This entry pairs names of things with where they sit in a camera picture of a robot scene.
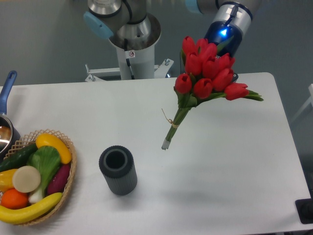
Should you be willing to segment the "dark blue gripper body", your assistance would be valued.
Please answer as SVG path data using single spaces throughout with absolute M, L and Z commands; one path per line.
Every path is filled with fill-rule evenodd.
M 235 26 L 223 21 L 216 21 L 211 24 L 204 38 L 217 46 L 219 57 L 227 53 L 230 57 L 234 57 L 242 41 L 242 34 Z

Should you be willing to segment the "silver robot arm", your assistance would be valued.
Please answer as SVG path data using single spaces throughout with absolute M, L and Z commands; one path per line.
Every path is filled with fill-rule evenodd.
M 218 46 L 218 56 L 234 56 L 246 34 L 260 0 L 187 0 L 190 12 L 217 13 L 205 38 Z M 160 23 L 147 12 L 145 0 L 89 0 L 84 21 L 98 37 L 115 47 L 119 66 L 111 69 L 87 69 L 87 82 L 102 77 L 120 76 L 123 80 L 165 78 L 173 60 L 155 65 L 155 44 L 161 36 Z

